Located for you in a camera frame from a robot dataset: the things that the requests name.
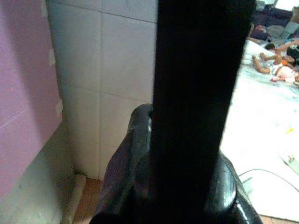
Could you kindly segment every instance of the black cable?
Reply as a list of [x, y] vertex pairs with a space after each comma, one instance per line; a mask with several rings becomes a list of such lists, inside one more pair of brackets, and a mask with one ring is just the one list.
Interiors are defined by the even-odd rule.
[[242, 176], [242, 175], [244, 175], [244, 174], [246, 174], [246, 173], [248, 173], [248, 172], [255, 171], [255, 170], [264, 171], [264, 172], [267, 172], [267, 173], [270, 173], [270, 174], [273, 174], [273, 175], [279, 177], [280, 179], [282, 179], [282, 180], [284, 180], [285, 182], [287, 182], [288, 184], [290, 184], [290, 185], [291, 185], [291, 186], [292, 186], [292, 187], [299, 193], [299, 190], [298, 190], [294, 185], [292, 185], [290, 182], [288, 182], [286, 179], [282, 178], [281, 176], [279, 176], [279, 175], [277, 175], [277, 174], [275, 174], [275, 173], [273, 173], [273, 172], [271, 172], [271, 171], [265, 170], [265, 169], [251, 169], [251, 170], [248, 170], [248, 171], [246, 171], [246, 172], [240, 174], [239, 177]]

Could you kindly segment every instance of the pink wall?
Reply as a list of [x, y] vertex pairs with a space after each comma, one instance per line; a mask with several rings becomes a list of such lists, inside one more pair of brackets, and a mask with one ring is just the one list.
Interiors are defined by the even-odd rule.
[[41, 0], [0, 1], [0, 200], [61, 122]]

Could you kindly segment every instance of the white tile wall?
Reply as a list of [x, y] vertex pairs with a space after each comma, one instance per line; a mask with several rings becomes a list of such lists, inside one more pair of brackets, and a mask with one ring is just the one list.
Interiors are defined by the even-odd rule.
[[100, 142], [118, 147], [126, 136], [131, 112], [147, 102], [101, 94]]
[[50, 1], [75, 170], [103, 178], [131, 112], [152, 101], [157, 0]]
[[101, 91], [152, 100], [156, 25], [103, 14]]
[[70, 6], [91, 9], [95, 11], [101, 11], [101, 0], [50, 0], [52, 2], [66, 4]]
[[156, 22], [157, 0], [104, 0], [102, 10], [105, 13]]
[[63, 86], [64, 112], [70, 135], [76, 139], [100, 141], [100, 93]]
[[72, 139], [75, 171], [90, 178], [99, 177], [99, 144]]
[[61, 82], [100, 91], [101, 13], [50, 2]]
[[114, 146], [106, 146], [106, 145], [101, 145], [100, 146], [100, 178], [103, 179], [106, 171], [106, 167], [117, 150], [118, 147]]

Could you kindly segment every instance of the bed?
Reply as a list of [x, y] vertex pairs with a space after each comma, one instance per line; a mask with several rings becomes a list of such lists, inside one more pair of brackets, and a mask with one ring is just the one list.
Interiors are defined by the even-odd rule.
[[273, 55], [246, 41], [220, 149], [259, 214], [299, 222], [299, 175], [283, 161], [299, 161], [299, 87], [257, 72], [260, 52]]

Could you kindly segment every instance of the black pole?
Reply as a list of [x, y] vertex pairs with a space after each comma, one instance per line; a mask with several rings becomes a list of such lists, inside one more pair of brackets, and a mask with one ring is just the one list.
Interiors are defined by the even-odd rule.
[[201, 223], [254, 5], [159, 1], [150, 151], [156, 223]]

